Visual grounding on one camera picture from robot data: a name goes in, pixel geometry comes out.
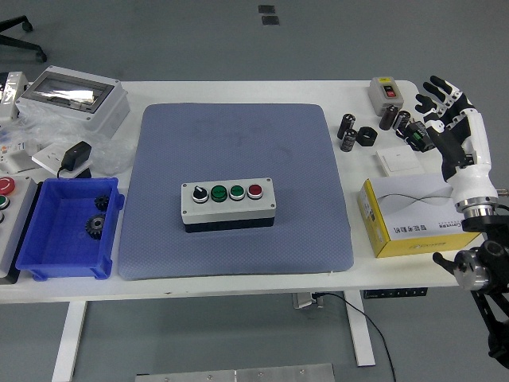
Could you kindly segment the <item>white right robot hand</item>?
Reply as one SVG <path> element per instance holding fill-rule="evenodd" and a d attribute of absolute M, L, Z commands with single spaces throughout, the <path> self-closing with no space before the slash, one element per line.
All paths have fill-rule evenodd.
<path fill-rule="evenodd" d="M 483 117 L 466 94 L 438 76 L 423 84 L 415 109 L 442 155 L 441 171 L 459 210 L 474 203 L 494 205 L 498 195 L 489 173 L 492 160 Z"/>

